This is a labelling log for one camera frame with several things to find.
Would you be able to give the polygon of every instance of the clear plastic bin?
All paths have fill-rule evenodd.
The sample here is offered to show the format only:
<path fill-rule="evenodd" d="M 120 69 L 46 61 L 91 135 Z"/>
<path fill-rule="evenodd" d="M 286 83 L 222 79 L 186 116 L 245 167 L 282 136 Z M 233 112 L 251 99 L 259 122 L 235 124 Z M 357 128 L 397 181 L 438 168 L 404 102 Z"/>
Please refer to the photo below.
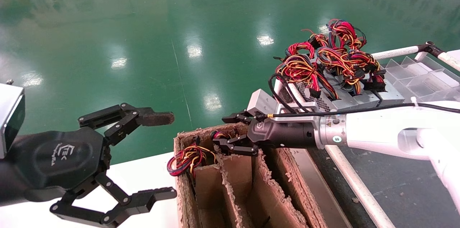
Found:
<path fill-rule="evenodd" d="M 416 97 L 420 102 L 460 101 L 460 77 L 425 56 L 418 61 L 409 57 L 401 64 L 390 60 L 385 78 L 404 96 L 404 102 Z"/>

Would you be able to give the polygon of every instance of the floor line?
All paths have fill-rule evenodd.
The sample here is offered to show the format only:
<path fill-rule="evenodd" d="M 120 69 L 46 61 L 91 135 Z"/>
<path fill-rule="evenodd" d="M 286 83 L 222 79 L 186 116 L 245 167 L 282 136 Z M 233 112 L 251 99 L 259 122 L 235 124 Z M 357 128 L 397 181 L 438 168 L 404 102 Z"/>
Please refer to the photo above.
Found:
<path fill-rule="evenodd" d="M 177 60 L 176 49 L 174 48 L 173 39 L 171 39 L 172 50 L 174 51 L 174 56 L 176 57 L 177 71 L 179 72 L 179 81 L 182 86 L 182 92 L 184 93 L 185 105 L 187 106 L 187 111 L 189 112 L 190 126 L 193 129 L 192 116 L 190 115 L 189 103 L 187 102 L 187 97 L 185 95 L 184 83 L 182 82 L 182 75 L 180 74 L 179 61 Z"/>

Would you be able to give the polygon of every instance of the black cable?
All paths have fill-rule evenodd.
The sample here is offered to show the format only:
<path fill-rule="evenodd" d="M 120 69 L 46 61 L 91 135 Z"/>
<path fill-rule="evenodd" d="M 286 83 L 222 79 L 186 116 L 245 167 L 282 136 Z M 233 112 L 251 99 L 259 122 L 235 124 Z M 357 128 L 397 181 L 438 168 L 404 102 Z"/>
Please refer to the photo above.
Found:
<path fill-rule="evenodd" d="M 270 88 L 271 93 L 278 100 L 278 102 L 281 102 L 281 104 L 287 110 L 289 110 L 289 112 L 291 112 L 292 114 L 296 114 L 296 111 L 292 107 L 289 107 L 289 105 L 283 99 L 281 99 L 281 97 L 275 92 L 275 89 L 273 88 L 273 83 L 271 83 L 271 80 L 273 80 L 273 78 L 276 77 L 276 76 L 280 76 L 282 78 L 281 74 L 272 74 L 270 79 L 268 79 L 268 87 Z"/>
<path fill-rule="evenodd" d="M 350 113 L 360 113 L 360 112 L 368 112 L 368 111 L 376 111 L 376 110 L 381 110 L 381 109 L 390 109 L 390 108 L 398 108 L 398 107 L 426 107 L 426 108 L 432 108 L 432 109 L 437 109 L 437 110 L 442 110 L 442 111 L 447 111 L 447 112 L 453 112 L 453 113 L 460 113 L 460 109 L 456 108 L 449 108 L 449 107 L 442 107 L 438 105 L 433 105 L 433 104 L 427 104 L 427 103 L 418 103 L 415 105 L 415 103 L 401 103 L 401 104 L 393 104 L 393 105 L 387 105 L 387 106 L 381 106 L 381 107 L 374 107 L 374 108 L 363 108 L 363 109 L 350 109 L 350 110 L 342 110 L 342 111 L 335 111 L 335 112 L 312 112 L 312 113 L 297 113 L 297 114 L 274 114 L 273 117 L 309 117 L 309 116 L 330 116 L 330 115 L 341 115 L 341 114 L 350 114 Z"/>
<path fill-rule="evenodd" d="M 270 86 L 270 90 L 271 90 L 271 92 L 273 93 L 273 96 L 275 96 L 276 92 L 275 92 L 275 89 L 273 89 L 273 84 L 271 83 L 271 80 L 272 80 L 275 76 L 276 76 L 276 77 L 279 77 L 279 78 L 281 79 L 281 82 L 283 83 L 284 86 L 286 86 L 286 89 L 287 89 L 287 91 L 289 92 L 289 95 L 292 97 L 292 99 L 293 99 L 294 102 L 297 104 L 297 106 L 298 106 L 299 108 L 301 108 L 304 112 L 308 112 L 308 109 L 305 108 L 304 106 L 302 106 L 302 104 L 301 104 L 301 103 L 296 99 L 296 97 L 294 96 L 294 94 L 293 94 L 293 92 L 292 92 L 292 90 L 291 90 L 291 87 L 289 87 L 289 84 L 288 84 L 288 82 L 286 81 L 286 77 L 284 77 L 284 76 L 282 76 L 281 74 L 278 74 L 278 73 L 273 74 L 273 75 L 270 77 L 270 79 L 268 80 L 268 85 Z M 284 107 L 286 107 L 286 108 L 289 107 L 289 105 L 288 105 L 285 101 L 283 101 L 283 100 L 281 99 L 281 97 L 278 96 L 278 94 L 276 94 L 275 97 L 281 102 L 281 104 L 283 104 Z M 291 113 L 293 113 L 293 114 L 296 114 L 296 113 L 297 113 L 294 109 L 292 109 L 292 107 L 289 107 L 288 110 L 289 110 Z"/>

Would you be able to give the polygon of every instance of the cardboard box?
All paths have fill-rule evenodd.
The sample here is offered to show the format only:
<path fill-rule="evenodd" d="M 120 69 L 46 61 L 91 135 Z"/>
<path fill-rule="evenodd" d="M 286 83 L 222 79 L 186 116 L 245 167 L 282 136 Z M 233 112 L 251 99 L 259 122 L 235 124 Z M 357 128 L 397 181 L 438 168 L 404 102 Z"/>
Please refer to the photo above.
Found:
<path fill-rule="evenodd" d="M 248 127 L 228 124 L 179 133 L 174 153 L 199 135 L 214 148 L 214 130 L 246 134 Z M 326 223 L 289 149 L 260 150 L 257 157 L 222 154 L 217 164 L 195 168 L 195 180 L 176 178 L 181 228 L 326 228 Z"/>

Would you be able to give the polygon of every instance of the white table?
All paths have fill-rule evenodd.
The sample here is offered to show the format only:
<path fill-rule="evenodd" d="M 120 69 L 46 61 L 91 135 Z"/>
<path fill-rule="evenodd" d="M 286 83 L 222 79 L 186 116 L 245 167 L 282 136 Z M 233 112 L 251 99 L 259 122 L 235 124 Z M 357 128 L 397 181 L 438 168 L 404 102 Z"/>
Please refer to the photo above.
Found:
<path fill-rule="evenodd" d="M 166 170 L 166 163 L 173 153 L 165 153 L 140 160 L 130 161 L 110 166 L 107 176 L 120 186 L 127 194 L 139 190 L 158 189 L 160 187 L 176 187 L 174 177 Z M 26 227 L 60 227 L 60 228 L 90 228 L 84 224 L 64 221 L 50 213 L 49 208 L 58 199 L 41 203 L 21 203 L 0 207 L 1 228 Z M 107 212 L 116 205 L 116 200 L 105 190 L 98 187 L 73 205 L 92 210 Z M 158 201 L 150 213 L 133 215 L 120 227 L 122 228 L 177 228 L 177 200 Z"/>

